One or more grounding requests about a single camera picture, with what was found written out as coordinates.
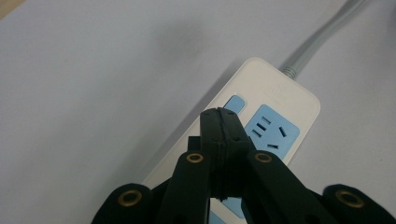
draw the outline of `gray cable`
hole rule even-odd
[[[366,0],[348,0],[325,25],[311,35],[280,67],[291,79],[295,79],[314,56],[324,41],[334,33]]]

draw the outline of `black plastic part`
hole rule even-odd
[[[253,151],[247,160],[251,183],[270,223],[337,223],[275,154]]]
[[[152,200],[150,189],[143,185],[128,184],[115,189],[93,218],[92,224],[144,224],[148,223]]]
[[[333,185],[323,192],[323,203],[340,223],[396,223],[393,216],[367,195],[345,185]]]
[[[190,136],[187,150],[188,151],[201,150],[201,137],[200,136]]]
[[[207,153],[183,153],[177,161],[155,223],[207,223],[209,171],[210,156]]]
[[[210,154],[212,197],[241,197],[245,157],[255,150],[238,116],[224,108],[201,113],[201,150]]]

